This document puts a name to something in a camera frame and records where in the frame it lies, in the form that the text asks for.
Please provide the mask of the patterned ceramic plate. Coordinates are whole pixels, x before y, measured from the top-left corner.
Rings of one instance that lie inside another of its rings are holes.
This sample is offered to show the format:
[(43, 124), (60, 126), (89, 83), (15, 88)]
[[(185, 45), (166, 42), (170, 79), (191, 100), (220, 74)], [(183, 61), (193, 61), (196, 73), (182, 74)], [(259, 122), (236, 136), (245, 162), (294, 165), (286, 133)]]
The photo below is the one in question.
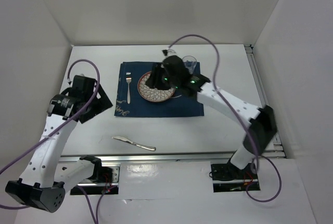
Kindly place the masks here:
[(168, 90), (158, 90), (156, 88), (151, 89), (146, 85), (150, 74), (150, 71), (143, 74), (138, 81), (137, 89), (140, 96), (149, 102), (164, 102), (172, 98), (175, 93), (175, 89), (171, 88)]

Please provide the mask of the clear drinking glass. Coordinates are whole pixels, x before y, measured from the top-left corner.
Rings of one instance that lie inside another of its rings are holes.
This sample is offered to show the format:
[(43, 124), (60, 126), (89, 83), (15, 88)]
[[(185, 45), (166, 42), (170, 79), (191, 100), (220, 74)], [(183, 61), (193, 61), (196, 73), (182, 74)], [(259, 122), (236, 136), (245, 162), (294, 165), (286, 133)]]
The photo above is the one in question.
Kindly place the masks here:
[(187, 55), (182, 58), (182, 61), (189, 71), (190, 74), (193, 74), (195, 67), (197, 65), (197, 59), (194, 56)]

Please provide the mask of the blue fish placemat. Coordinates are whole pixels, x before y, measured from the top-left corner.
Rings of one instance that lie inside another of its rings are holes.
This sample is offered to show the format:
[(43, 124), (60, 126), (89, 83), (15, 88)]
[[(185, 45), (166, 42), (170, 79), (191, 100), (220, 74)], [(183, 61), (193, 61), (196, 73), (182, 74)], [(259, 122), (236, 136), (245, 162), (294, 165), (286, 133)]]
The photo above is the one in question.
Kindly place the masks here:
[[(176, 91), (164, 102), (149, 102), (138, 92), (141, 76), (149, 72), (152, 62), (123, 62), (120, 65), (117, 99), (114, 115), (117, 117), (195, 117), (204, 116), (204, 107), (194, 99), (183, 97)], [(131, 103), (127, 103), (126, 72), (131, 72)]]

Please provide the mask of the silver fork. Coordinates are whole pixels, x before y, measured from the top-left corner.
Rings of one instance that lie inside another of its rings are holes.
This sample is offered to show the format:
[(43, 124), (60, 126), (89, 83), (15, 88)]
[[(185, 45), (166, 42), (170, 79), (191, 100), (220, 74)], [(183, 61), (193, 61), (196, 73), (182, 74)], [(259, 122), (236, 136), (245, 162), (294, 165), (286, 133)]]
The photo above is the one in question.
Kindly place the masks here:
[(131, 90), (130, 90), (130, 84), (132, 81), (131, 72), (126, 72), (126, 82), (127, 82), (127, 103), (131, 103)]

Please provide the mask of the silver table knife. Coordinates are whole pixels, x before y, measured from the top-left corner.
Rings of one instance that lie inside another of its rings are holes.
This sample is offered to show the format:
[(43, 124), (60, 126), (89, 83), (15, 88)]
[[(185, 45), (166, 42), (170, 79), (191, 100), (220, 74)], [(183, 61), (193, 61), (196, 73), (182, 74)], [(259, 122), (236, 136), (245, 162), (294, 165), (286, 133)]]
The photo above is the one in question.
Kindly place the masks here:
[(136, 146), (136, 147), (139, 147), (139, 148), (141, 148), (141, 149), (148, 150), (148, 151), (152, 151), (152, 152), (155, 152), (155, 151), (156, 151), (156, 147), (145, 146), (145, 145), (143, 145), (143, 144), (140, 144), (140, 143), (137, 143), (137, 142), (133, 142), (133, 141), (131, 141), (129, 138), (124, 137), (124, 136), (112, 136), (112, 139), (114, 139), (114, 140), (119, 140), (119, 141), (122, 141), (122, 142), (128, 143), (128, 144), (130, 144), (130, 145), (133, 145), (133, 146)]

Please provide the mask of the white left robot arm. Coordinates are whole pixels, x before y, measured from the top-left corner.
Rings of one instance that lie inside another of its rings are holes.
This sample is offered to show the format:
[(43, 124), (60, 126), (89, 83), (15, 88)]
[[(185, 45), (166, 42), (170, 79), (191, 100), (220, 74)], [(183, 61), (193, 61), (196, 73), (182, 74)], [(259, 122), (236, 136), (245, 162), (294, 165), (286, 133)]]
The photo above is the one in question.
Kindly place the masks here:
[(112, 169), (91, 155), (80, 157), (71, 167), (56, 168), (77, 123), (83, 124), (111, 107), (94, 78), (76, 75), (71, 87), (51, 99), (39, 146), (20, 177), (7, 183), (6, 193), (23, 206), (54, 213), (65, 194), (83, 180), (106, 182)]

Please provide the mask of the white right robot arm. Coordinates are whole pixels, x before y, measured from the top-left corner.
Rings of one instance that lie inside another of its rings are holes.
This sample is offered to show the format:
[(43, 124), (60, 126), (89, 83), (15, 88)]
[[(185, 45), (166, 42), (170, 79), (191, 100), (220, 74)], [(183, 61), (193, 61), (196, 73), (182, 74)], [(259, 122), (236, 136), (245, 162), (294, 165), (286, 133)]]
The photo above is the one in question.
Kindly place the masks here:
[(153, 64), (146, 85), (151, 89), (174, 89), (182, 96), (196, 100), (222, 113), (245, 130), (241, 146), (229, 159), (227, 172), (239, 178), (245, 168), (262, 155), (277, 134), (274, 110), (258, 107), (214, 86), (202, 74), (191, 74), (184, 61), (171, 49), (163, 50), (164, 60)]

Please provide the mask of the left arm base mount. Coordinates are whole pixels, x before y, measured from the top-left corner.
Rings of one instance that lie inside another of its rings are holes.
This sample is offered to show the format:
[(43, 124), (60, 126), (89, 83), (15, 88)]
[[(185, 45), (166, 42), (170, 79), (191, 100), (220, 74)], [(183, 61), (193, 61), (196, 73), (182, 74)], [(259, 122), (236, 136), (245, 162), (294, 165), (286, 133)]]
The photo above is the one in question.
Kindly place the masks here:
[(107, 165), (97, 181), (83, 180), (71, 189), (70, 195), (83, 195), (78, 187), (81, 187), (87, 195), (117, 195), (119, 193), (119, 178), (120, 166)]

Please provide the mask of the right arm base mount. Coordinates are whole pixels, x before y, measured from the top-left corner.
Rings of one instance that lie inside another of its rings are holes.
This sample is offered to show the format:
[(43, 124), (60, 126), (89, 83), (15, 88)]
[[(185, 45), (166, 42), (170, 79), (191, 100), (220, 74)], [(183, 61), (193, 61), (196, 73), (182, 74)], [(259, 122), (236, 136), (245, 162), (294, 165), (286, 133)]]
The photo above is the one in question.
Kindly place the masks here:
[(209, 177), (213, 181), (213, 192), (260, 191), (257, 174), (254, 174), (248, 164), (244, 169), (238, 169), (230, 163), (211, 164)]

